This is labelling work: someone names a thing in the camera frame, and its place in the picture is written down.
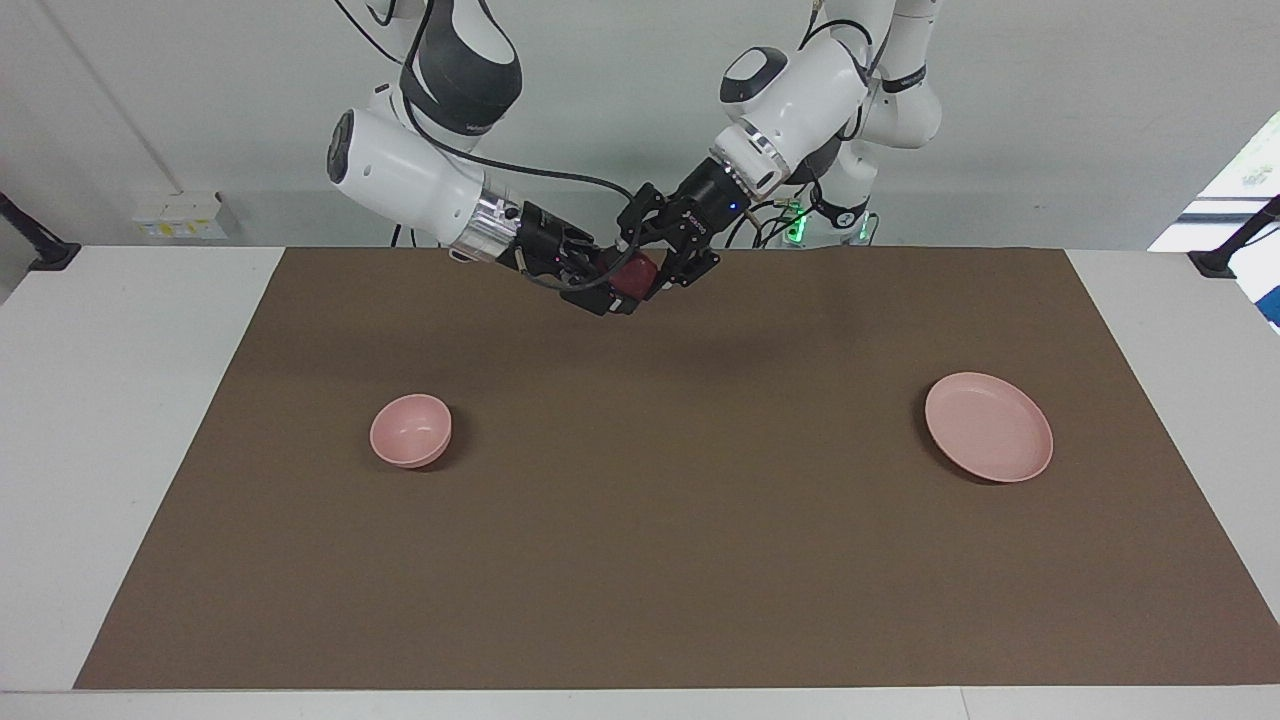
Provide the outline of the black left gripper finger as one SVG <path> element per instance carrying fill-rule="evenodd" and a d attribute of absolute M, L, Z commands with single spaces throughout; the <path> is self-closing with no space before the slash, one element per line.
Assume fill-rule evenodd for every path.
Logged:
<path fill-rule="evenodd" d="M 668 245 L 655 277 L 655 291 L 671 286 L 689 287 L 716 268 L 719 255 L 710 247 L 707 234 L 666 234 Z"/>
<path fill-rule="evenodd" d="M 681 249 L 678 234 L 678 195 L 663 195 L 653 183 L 641 186 L 617 218 L 617 249 L 658 246 L 667 251 Z"/>

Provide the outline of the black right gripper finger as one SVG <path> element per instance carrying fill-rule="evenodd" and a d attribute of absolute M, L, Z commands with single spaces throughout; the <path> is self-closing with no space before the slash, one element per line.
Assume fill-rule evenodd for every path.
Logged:
<path fill-rule="evenodd" d="M 614 243 L 600 246 L 586 231 L 564 229 L 564 265 L 570 273 L 605 273 L 622 254 Z"/>
<path fill-rule="evenodd" d="M 639 300 L 621 293 L 609 284 L 590 290 L 561 291 L 559 297 L 595 316 L 631 315 L 640 306 Z"/>

